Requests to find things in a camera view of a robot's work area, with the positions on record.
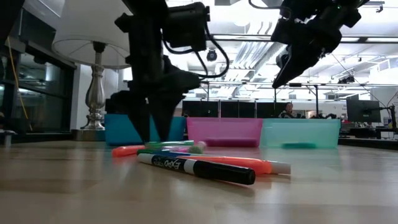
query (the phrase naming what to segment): camera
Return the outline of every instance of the camera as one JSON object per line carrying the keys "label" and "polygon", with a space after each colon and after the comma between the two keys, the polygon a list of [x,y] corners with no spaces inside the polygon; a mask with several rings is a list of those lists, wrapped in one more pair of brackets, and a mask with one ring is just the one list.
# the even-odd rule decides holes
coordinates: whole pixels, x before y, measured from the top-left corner
{"label": "camera", "polygon": [[215,60],[217,60],[216,50],[210,49],[209,52],[207,53],[207,61],[214,62]]}

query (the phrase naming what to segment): computer monitor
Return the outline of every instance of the computer monitor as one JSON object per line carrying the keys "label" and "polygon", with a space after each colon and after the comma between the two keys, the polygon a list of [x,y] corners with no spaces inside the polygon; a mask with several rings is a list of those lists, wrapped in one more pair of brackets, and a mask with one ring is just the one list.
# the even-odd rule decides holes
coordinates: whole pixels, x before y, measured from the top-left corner
{"label": "computer monitor", "polygon": [[346,100],[348,121],[351,122],[381,122],[380,108],[378,101],[371,100]]}
{"label": "computer monitor", "polygon": [[240,118],[256,117],[256,104],[254,102],[239,102],[238,106]]}
{"label": "computer monitor", "polygon": [[182,115],[190,117],[218,117],[218,101],[182,101]]}
{"label": "computer monitor", "polygon": [[275,118],[285,109],[286,103],[257,103],[257,118]]}
{"label": "computer monitor", "polygon": [[239,117],[238,101],[222,101],[221,117],[222,118],[238,118]]}

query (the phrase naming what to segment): cable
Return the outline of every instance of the cable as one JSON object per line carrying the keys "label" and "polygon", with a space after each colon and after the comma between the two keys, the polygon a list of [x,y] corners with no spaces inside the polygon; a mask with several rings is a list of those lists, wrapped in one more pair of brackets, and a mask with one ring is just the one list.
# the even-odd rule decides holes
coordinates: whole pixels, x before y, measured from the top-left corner
{"label": "cable", "polygon": [[[344,69],[348,74],[352,75],[352,74],[347,70],[347,68],[344,67],[344,65],[336,58],[335,55],[333,55],[333,54],[331,54],[331,55],[336,59],[336,61],[340,64],[341,67],[343,67],[343,69]],[[367,88],[365,88],[365,86],[363,86],[362,83],[360,83],[356,78],[354,78],[354,80],[355,80],[358,84],[360,84],[360,85],[361,85],[373,98],[375,98],[381,105],[383,105],[383,107],[387,108],[387,107],[385,106],[385,104],[384,104],[383,102],[381,102],[377,97],[375,97]],[[390,114],[390,111],[389,111],[388,109],[387,109],[387,113],[388,113],[388,117],[391,119],[391,114]]]}
{"label": "cable", "polygon": [[[340,64],[340,66],[343,67],[343,69],[345,70],[345,72],[347,72],[348,74],[352,75],[352,74],[347,70],[347,68],[344,67],[344,65],[336,58],[335,55],[333,55],[333,54],[331,54],[331,55],[336,59],[336,61]],[[361,87],[363,87],[371,96],[373,96],[373,98],[375,98],[381,105],[383,105],[383,106],[386,108],[386,106],[384,105],[384,103],[382,103],[382,102],[381,102],[377,97],[375,97],[367,88],[365,88],[365,86],[363,86],[362,83],[360,83],[356,78],[354,78],[354,80],[355,80],[358,84],[360,84]]]}
{"label": "cable", "polygon": [[207,78],[223,77],[229,70],[229,58],[228,58],[228,55],[226,54],[225,50],[217,43],[217,41],[210,35],[210,31],[209,31],[209,27],[207,26],[207,22],[205,24],[205,30],[206,30],[206,33],[207,33],[207,37],[209,38],[211,43],[213,43],[214,46],[216,46],[216,48],[221,52],[221,54],[224,56],[225,61],[226,61],[226,67],[225,67],[224,71],[222,71],[219,75],[208,75]]}
{"label": "cable", "polygon": [[394,96],[390,99],[390,101],[388,101],[387,106],[390,105],[391,101],[394,99],[394,97],[396,97],[397,94],[398,94],[398,91],[394,94]]}
{"label": "cable", "polygon": [[[8,49],[9,49],[9,54],[10,54],[10,59],[11,59],[11,67],[12,67],[12,71],[14,73],[14,78],[15,78],[15,85],[17,86],[17,90],[19,93],[19,100],[21,101],[21,105],[22,105],[22,109],[24,110],[24,114],[25,114],[25,118],[28,118],[28,115],[26,113],[26,109],[25,109],[25,105],[24,105],[24,100],[22,99],[22,94],[19,91],[19,82],[18,82],[18,76],[17,76],[17,72],[15,69],[15,65],[14,65],[14,57],[12,56],[12,50],[11,50],[11,43],[10,43],[10,38],[7,38],[7,43],[8,43]],[[32,125],[29,123],[29,127],[30,127],[30,131],[33,131],[32,129]]]}
{"label": "cable", "polygon": [[209,76],[209,71],[208,71],[208,69],[207,69],[207,67],[206,67],[206,65],[205,65],[205,62],[203,61],[203,59],[202,59],[201,56],[199,55],[199,52],[194,51],[194,53],[195,53],[195,55],[198,57],[201,66],[202,66],[203,69],[205,70],[205,74],[206,74],[206,75],[200,75],[200,74],[198,74],[198,76],[201,77],[200,81],[202,81],[202,80],[208,78],[208,76]]}
{"label": "cable", "polygon": [[255,5],[252,0],[249,0],[249,5],[255,9],[284,9],[289,13],[289,16],[287,17],[288,19],[292,18],[292,10],[288,7],[285,6],[272,6],[272,7],[261,7],[261,6],[257,6]]}
{"label": "cable", "polygon": [[193,49],[188,49],[188,50],[183,50],[183,51],[176,51],[176,50],[173,50],[173,49],[171,49],[170,47],[169,47],[169,45],[167,45],[167,42],[166,42],[166,40],[164,40],[164,39],[162,39],[163,40],[163,44],[164,44],[164,46],[165,46],[165,48],[170,52],[170,53],[172,53],[172,54],[176,54],[176,55],[183,55],[183,54],[189,54],[189,53],[192,53],[193,52]]}

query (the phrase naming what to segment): wooden surface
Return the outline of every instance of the wooden surface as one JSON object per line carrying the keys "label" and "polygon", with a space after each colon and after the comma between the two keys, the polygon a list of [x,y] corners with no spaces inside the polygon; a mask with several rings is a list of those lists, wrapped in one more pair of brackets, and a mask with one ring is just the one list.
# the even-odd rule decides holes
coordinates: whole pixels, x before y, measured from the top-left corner
{"label": "wooden surface", "polygon": [[103,143],[42,142],[0,150],[0,223],[327,223],[398,221],[398,153],[209,149],[292,163],[252,186],[113,160]]}

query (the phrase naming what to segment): person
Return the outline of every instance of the person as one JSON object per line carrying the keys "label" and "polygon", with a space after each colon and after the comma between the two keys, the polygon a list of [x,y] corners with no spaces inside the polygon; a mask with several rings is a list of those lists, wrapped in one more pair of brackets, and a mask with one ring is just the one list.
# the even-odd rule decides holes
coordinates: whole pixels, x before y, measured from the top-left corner
{"label": "person", "polygon": [[293,116],[293,103],[286,103],[285,110],[281,112],[279,118],[295,118]]}
{"label": "person", "polygon": [[189,114],[189,111],[187,111],[187,110],[182,112],[182,116],[183,116],[184,118],[189,117],[188,114]]}

